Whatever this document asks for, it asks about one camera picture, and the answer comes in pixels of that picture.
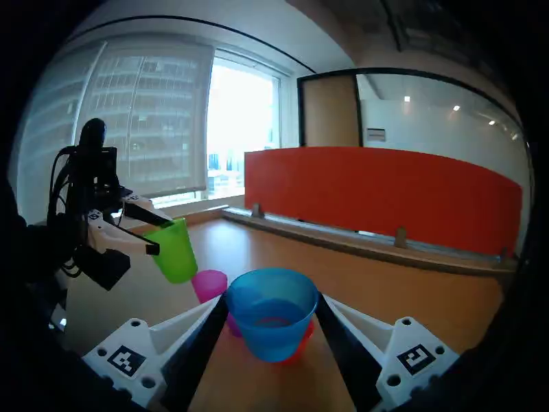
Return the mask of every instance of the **orange partition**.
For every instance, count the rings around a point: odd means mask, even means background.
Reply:
[[[311,147],[246,153],[245,204],[322,225],[464,251],[511,255],[522,189],[448,157],[378,148]]]

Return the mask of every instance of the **window blind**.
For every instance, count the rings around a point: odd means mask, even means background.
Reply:
[[[17,203],[29,223],[45,219],[49,172],[57,152],[73,142],[73,126],[99,47],[50,64],[34,89],[21,122]]]
[[[109,40],[99,56],[97,50],[75,54],[49,67],[30,102],[21,142],[19,165],[38,159],[37,173],[19,167],[18,181],[20,176],[25,182],[33,181],[22,186],[21,196],[18,184],[25,218],[35,222],[45,217],[53,158],[60,148],[72,143],[71,131],[74,144],[78,144],[83,125],[94,117],[106,123],[105,146],[118,149],[117,173],[122,185],[149,197],[205,190],[206,113],[213,53],[212,46],[174,38],[128,36]],[[82,84],[70,89],[72,94],[45,95],[40,91],[48,90],[49,79],[64,84],[73,72],[79,74]],[[61,130],[48,134],[54,117],[39,121],[34,107],[42,100],[55,106],[65,98],[71,98],[73,105],[70,115],[62,116],[65,129],[59,126]],[[33,133],[40,133],[47,156],[32,143]]]

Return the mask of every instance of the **red plastic cup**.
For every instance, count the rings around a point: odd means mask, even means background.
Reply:
[[[297,347],[294,354],[291,355],[288,359],[285,359],[278,363],[280,365],[291,365],[292,363],[295,363],[301,357],[301,354],[305,350],[305,346],[307,345],[307,342],[309,341],[311,335],[313,335],[313,332],[314,323],[313,321],[310,321],[309,325],[307,326],[307,330],[305,331],[305,335],[303,335],[303,339],[301,339],[301,342],[299,343],[299,346]]]

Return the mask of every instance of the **window frame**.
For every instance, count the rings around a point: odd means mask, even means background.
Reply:
[[[283,142],[285,140],[288,140],[286,137],[285,130],[290,129],[290,126],[287,128],[284,128],[283,125],[286,124],[286,122],[290,123],[289,120],[289,114],[291,113],[290,110],[290,87],[291,87],[291,79],[290,76],[286,73],[283,73],[279,70],[273,69],[272,67],[269,67],[266,64],[263,64],[262,62],[259,62],[255,59],[243,56],[241,54],[236,54],[233,52],[229,52],[224,49],[215,49],[215,52],[213,54],[213,66],[215,65],[222,65],[225,67],[228,67],[229,69],[234,69],[238,71],[244,71],[246,73],[251,73],[255,76],[261,76],[265,79],[272,80],[277,79],[277,87],[273,87],[274,91],[274,101],[278,104],[275,104],[274,106],[274,113],[273,118],[276,118],[277,120],[273,122],[273,134],[276,133],[276,138],[274,140],[275,148],[282,148]],[[194,194],[194,197],[192,199],[185,199],[186,195],[188,194]],[[187,192],[183,194],[179,194],[180,201],[176,200],[176,197],[178,196],[177,193],[174,194],[164,194],[163,196],[155,196],[152,197],[151,200],[155,204],[155,207],[164,208],[164,207],[171,207],[171,206],[177,206],[177,205],[184,205],[187,203],[195,203],[195,202],[201,202],[201,201],[208,201],[208,200],[217,200],[220,198],[233,198],[237,196],[243,196],[244,192],[234,194],[234,195],[220,195],[216,196],[215,194],[209,194],[209,189],[206,188],[204,191],[196,191],[196,192]]]

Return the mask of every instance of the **screw hole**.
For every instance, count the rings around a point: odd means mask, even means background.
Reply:
[[[387,385],[395,387],[400,385],[400,376],[398,375],[391,375],[387,378]]]
[[[147,389],[151,389],[151,388],[154,388],[156,386],[156,382],[154,381],[154,379],[149,378],[148,376],[141,379],[141,384]]]

